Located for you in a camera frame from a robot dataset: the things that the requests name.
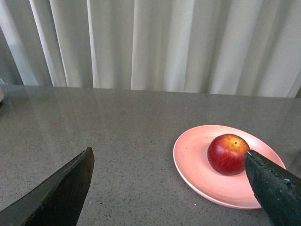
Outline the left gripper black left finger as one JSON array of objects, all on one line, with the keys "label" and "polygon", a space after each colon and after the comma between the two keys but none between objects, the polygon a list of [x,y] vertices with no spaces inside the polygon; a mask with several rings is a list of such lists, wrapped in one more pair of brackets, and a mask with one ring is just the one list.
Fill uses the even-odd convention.
[{"label": "left gripper black left finger", "polygon": [[87,147],[0,212],[2,226],[75,226],[90,188],[95,157]]}]

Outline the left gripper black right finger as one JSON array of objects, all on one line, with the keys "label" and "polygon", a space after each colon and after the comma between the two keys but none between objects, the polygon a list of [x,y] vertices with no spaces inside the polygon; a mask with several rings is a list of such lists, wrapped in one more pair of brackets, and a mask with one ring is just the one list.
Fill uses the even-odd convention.
[{"label": "left gripper black right finger", "polygon": [[252,191],[274,226],[301,224],[301,179],[255,150],[245,154]]}]

